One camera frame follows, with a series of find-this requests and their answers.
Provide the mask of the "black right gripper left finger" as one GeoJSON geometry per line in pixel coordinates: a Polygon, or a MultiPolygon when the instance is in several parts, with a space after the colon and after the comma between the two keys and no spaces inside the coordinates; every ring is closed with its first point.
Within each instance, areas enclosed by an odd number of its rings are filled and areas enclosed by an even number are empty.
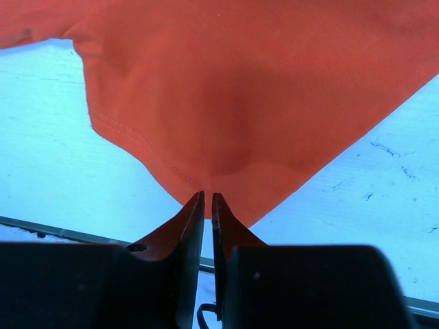
{"type": "Polygon", "coordinates": [[[197,192],[177,215],[126,247],[141,261],[135,284],[146,328],[192,327],[204,208],[204,193],[197,192]]]}

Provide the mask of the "orange t shirt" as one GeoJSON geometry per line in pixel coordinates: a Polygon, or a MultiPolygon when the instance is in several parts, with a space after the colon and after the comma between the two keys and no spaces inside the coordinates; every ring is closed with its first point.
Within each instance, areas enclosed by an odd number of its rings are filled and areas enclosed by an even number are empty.
{"type": "Polygon", "coordinates": [[[101,137],[252,226],[437,75],[438,2],[1,2],[2,49],[52,38],[101,137]]]}

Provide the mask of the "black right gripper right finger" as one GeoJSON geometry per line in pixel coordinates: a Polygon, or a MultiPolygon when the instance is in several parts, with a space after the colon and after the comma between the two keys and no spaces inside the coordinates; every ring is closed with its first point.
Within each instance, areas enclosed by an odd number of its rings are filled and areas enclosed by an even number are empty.
{"type": "Polygon", "coordinates": [[[221,193],[212,198],[213,261],[217,320],[224,322],[227,266],[235,247],[267,247],[236,216],[221,193]]]}

